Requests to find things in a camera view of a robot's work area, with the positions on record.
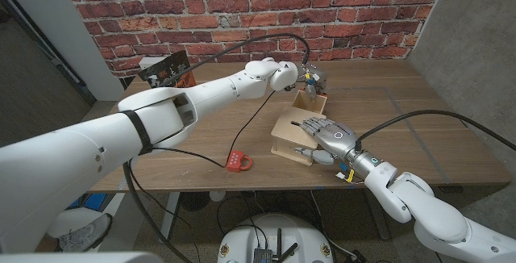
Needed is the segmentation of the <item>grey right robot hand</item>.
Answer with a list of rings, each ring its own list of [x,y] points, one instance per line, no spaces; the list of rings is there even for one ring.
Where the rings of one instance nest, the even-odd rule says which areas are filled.
[[[319,164],[332,165],[336,159],[340,159],[357,175],[366,178],[381,162],[370,152],[359,150],[355,132],[343,123],[312,117],[304,119],[302,123],[292,121],[292,124],[302,128],[322,147],[322,150],[295,148],[294,151]]]

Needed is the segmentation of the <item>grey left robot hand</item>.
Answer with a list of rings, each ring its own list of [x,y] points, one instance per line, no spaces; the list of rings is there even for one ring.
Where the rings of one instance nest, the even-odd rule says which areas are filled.
[[[328,74],[318,69],[312,64],[301,64],[298,69],[297,82],[301,82],[305,86],[305,92],[310,97],[310,101],[314,102],[317,95],[325,93]]]

